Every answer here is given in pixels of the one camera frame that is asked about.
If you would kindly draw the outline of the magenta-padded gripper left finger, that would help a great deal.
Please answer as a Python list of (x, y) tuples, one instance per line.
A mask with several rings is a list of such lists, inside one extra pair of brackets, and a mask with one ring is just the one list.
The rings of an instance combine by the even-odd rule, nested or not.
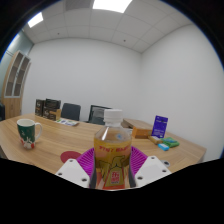
[(62, 167), (56, 175), (84, 188), (94, 189), (96, 186), (96, 169), (94, 149), (83, 154), (75, 151), (65, 151), (60, 156)]

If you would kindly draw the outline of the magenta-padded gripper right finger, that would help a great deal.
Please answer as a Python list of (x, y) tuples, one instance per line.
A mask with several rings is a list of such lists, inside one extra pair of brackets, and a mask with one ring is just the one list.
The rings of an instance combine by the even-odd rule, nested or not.
[(139, 149), (131, 147), (129, 160), (130, 187), (143, 187), (170, 175), (169, 169), (156, 156), (147, 156)]

